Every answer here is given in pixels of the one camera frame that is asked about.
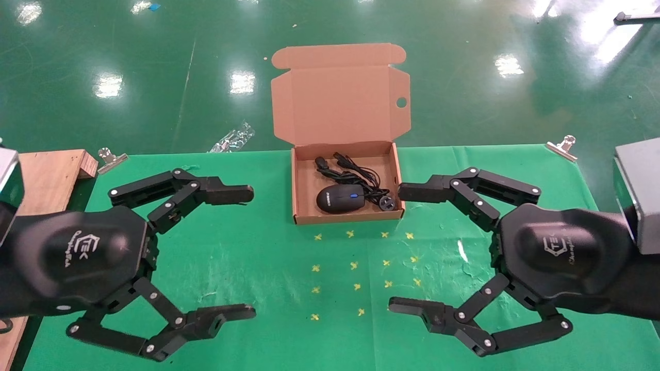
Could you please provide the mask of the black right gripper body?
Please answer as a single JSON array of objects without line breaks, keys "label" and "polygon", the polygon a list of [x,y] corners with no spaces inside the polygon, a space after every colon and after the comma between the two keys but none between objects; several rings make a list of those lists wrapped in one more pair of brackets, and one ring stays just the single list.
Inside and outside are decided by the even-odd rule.
[{"label": "black right gripper body", "polygon": [[659,317],[658,255],[639,252],[621,214],[524,204],[498,221],[490,253],[527,309]]}]

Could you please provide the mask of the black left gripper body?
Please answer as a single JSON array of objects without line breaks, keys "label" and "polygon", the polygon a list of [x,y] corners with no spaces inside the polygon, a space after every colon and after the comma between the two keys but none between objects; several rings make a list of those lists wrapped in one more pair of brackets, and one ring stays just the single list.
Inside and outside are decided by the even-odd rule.
[{"label": "black left gripper body", "polygon": [[116,313],[157,256],[151,226],[127,207],[17,216],[2,242],[1,315]]}]

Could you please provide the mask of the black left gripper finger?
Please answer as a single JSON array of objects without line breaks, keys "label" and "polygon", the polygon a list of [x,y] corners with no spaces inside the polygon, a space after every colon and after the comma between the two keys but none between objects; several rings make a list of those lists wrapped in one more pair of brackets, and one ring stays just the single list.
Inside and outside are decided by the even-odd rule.
[{"label": "black left gripper finger", "polygon": [[212,340],[226,322],[256,317],[255,308],[245,303],[198,308],[183,314],[147,278],[136,280],[130,288],[167,320],[167,326],[157,335],[146,339],[103,327],[106,312],[102,310],[86,311],[70,324],[67,335],[86,344],[163,362],[188,342]]},{"label": "black left gripper finger", "polygon": [[201,204],[245,205],[254,199],[254,189],[225,185],[218,176],[198,177],[178,167],[115,187],[108,196],[114,207],[130,209],[163,199],[147,221],[153,233],[165,234]]}]

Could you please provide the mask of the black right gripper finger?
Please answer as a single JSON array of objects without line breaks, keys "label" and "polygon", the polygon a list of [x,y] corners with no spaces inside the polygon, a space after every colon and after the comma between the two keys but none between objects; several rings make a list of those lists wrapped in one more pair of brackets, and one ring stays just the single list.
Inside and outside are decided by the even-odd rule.
[{"label": "black right gripper finger", "polygon": [[485,232],[495,230],[500,212],[483,196],[518,207],[537,204],[540,195],[541,190],[535,185],[476,167],[469,167],[455,175],[433,175],[425,183],[403,182],[398,188],[398,197],[403,201],[425,204],[450,202]]},{"label": "black right gripper finger", "polygon": [[419,317],[430,333],[454,336],[478,357],[559,340],[573,330],[571,321],[553,305],[538,305],[522,294],[515,294],[514,297],[530,305],[531,310],[539,315],[539,322],[495,333],[481,328],[475,321],[477,315],[500,294],[516,288],[516,282],[498,273],[457,308],[440,301],[403,297],[389,298],[388,308],[393,313]]}]

